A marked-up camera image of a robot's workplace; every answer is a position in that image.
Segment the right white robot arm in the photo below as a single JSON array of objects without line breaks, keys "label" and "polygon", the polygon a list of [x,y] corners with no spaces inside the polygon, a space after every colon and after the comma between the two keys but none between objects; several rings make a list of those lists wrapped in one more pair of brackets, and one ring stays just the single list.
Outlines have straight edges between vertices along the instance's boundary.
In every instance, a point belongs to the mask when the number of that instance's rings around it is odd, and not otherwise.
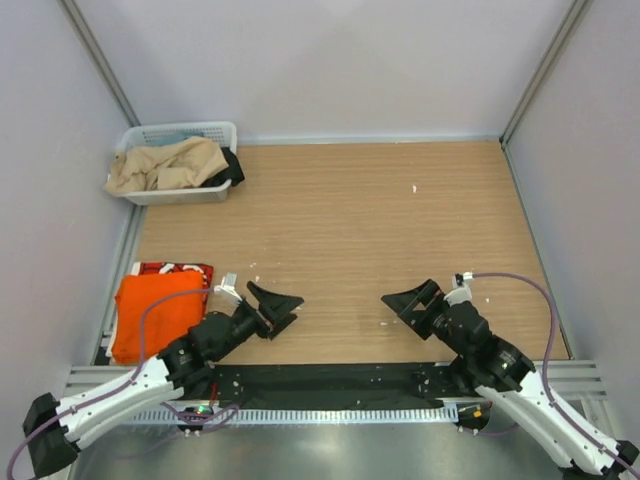
[{"label": "right white robot arm", "polygon": [[491,331],[472,303],[470,272],[454,277],[444,292],[431,279],[411,290],[382,296],[382,302],[421,339],[436,337],[456,357],[449,366],[459,394],[478,394],[508,414],[534,438],[566,479],[638,476],[631,442],[617,440],[556,395],[548,368],[536,368],[517,347]]}]

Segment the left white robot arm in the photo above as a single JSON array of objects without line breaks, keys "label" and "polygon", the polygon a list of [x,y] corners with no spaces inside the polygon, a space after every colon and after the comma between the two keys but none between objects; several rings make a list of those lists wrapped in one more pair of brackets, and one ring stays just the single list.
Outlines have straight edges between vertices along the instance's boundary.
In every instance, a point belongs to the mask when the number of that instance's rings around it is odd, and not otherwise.
[{"label": "left white robot arm", "polygon": [[142,358],[134,370],[80,394],[56,399],[47,392],[34,399],[22,423],[25,439],[16,451],[28,453],[35,478],[69,467],[100,436],[151,406],[204,398],[212,387],[212,364],[252,336],[274,339],[296,319],[304,302],[254,282],[247,288],[256,306],[232,286],[210,288],[210,293],[231,299],[233,313],[206,314],[157,354]]}]

